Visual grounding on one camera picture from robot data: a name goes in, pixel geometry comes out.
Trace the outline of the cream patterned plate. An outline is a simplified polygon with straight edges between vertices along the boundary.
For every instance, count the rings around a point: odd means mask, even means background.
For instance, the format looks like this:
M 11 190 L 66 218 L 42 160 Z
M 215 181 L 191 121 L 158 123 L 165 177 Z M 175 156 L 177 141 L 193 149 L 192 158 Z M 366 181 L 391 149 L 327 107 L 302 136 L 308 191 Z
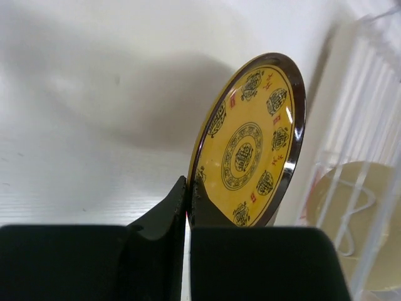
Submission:
M 335 240 L 348 202 L 356 186 L 362 161 L 342 166 L 336 188 L 323 220 L 322 229 Z M 393 167 L 373 162 L 367 172 L 355 209 L 338 248 L 338 257 L 347 280 L 351 280 L 365 247 L 368 233 L 380 209 L 388 182 L 393 178 Z M 326 173 L 312 190 L 306 205 L 308 224 L 317 224 L 321 210 L 335 179 L 335 170 Z M 400 288 L 400 205 L 396 205 L 391 220 L 386 224 L 380 248 L 365 284 L 367 290 L 390 291 Z

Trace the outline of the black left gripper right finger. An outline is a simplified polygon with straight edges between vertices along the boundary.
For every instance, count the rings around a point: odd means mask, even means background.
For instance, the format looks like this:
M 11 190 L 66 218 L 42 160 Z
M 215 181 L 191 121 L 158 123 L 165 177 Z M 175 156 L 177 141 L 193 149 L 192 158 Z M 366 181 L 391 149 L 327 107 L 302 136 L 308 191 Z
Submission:
M 317 228 L 217 222 L 201 180 L 191 189 L 192 300 L 350 300 L 329 237 Z

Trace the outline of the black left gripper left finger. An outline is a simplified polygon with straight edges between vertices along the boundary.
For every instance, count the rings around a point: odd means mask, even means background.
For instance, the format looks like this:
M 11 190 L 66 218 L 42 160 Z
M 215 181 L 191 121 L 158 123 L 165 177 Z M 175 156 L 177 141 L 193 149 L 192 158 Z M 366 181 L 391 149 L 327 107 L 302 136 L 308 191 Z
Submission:
M 2 300 L 179 300 L 186 180 L 126 226 L 1 228 Z

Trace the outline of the yellow patterned plate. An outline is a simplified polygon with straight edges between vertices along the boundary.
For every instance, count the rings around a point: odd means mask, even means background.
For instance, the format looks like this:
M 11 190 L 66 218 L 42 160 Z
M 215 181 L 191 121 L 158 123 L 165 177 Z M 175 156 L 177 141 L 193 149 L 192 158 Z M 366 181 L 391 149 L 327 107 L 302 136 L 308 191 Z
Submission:
M 266 226 L 301 152 L 306 92 L 296 63 L 265 53 L 229 79 L 194 145 L 187 187 L 191 226 Z

